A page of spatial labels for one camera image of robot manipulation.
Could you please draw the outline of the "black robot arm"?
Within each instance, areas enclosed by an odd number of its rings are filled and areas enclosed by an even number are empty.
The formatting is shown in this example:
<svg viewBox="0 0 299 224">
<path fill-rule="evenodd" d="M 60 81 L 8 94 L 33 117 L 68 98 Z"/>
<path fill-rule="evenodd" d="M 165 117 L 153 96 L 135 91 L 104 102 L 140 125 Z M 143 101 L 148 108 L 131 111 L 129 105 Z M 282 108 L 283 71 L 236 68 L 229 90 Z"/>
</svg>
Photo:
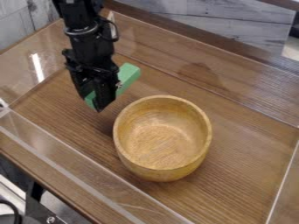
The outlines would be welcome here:
<svg viewBox="0 0 299 224">
<path fill-rule="evenodd" d="M 71 80 L 83 100 L 100 112 L 116 99 L 119 67 L 112 60 L 112 21 L 99 15 L 103 0 L 52 0 L 64 22 L 71 48 L 61 51 Z"/>
</svg>

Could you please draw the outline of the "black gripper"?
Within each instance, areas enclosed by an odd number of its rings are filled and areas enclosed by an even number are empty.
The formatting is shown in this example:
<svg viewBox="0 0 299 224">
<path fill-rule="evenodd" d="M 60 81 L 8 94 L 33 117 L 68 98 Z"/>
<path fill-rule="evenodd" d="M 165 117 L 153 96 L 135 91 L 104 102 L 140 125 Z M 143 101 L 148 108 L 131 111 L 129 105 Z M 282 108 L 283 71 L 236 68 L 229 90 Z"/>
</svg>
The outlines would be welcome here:
<svg viewBox="0 0 299 224">
<path fill-rule="evenodd" d="M 64 49 L 61 54 L 72 83 L 81 99 L 95 85 L 93 104 L 100 112 L 116 99 L 119 67 L 112 57 L 117 37 L 112 36 L 109 24 L 91 24 L 80 28 L 67 26 L 64 33 L 71 49 Z"/>
</svg>

